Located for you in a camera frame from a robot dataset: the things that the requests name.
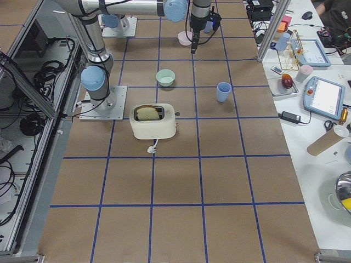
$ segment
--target bread slice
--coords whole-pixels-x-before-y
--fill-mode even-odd
[[[153,106],[143,106],[137,109],[137,117],[140,121],[149,121],[151,119],[160,119],[157,109]]]

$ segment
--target brown egg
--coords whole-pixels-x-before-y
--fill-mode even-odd
[[[290,89],[292,87],[292,77],[289,74],[281,75],[281,84],[284,88]]]

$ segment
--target black adapter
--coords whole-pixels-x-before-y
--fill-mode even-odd
[[[282,113],[278,114],[279,118],[288,121],[288,122],[292,122],[292,123],[296,123],[299,124],[301,123],[301,116],[300,115],[296,115],[290,112],[286,112],[283,111]]]

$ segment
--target bowl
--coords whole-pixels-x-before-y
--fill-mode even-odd
[[[335,191],[342,207],[351,214],[351,171],[347,171],[336,180]]]
[[[164,69],[156,74],[156,79],[161,86],[168,87],[173,84],[175,75],[172,70]]]
[[[190,31],[188,32],[188,37],[191,39],[193,37],[193,33]],[[185,35],[185,31],[182,31],[181,33],[178,34],[178,40],[181,45],[190,45],[191,41],[188,40],[188,38]]]

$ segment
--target black clothing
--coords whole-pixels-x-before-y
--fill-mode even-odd
[[[320,16],[333,35],[343,35],[351,27],[351,0],[325,0],[325,13]]]

